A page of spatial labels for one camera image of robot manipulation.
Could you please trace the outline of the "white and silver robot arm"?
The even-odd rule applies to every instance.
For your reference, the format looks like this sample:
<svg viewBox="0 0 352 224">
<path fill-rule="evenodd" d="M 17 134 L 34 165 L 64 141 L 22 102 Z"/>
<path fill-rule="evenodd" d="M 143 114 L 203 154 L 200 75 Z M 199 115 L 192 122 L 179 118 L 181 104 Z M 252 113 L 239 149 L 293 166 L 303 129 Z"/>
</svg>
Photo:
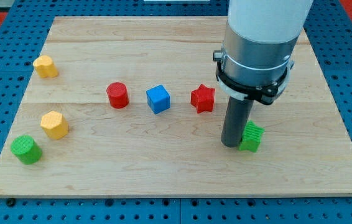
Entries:
<svg viewBox="0 0 352 224">
<path fill-rule="evenodd" d="M 285 90 L 291 55 L 313 0 L 230 0 L 221 49 L 213 52 L 220 88 L 236 100 L 272 104 Z"/>
</svg>

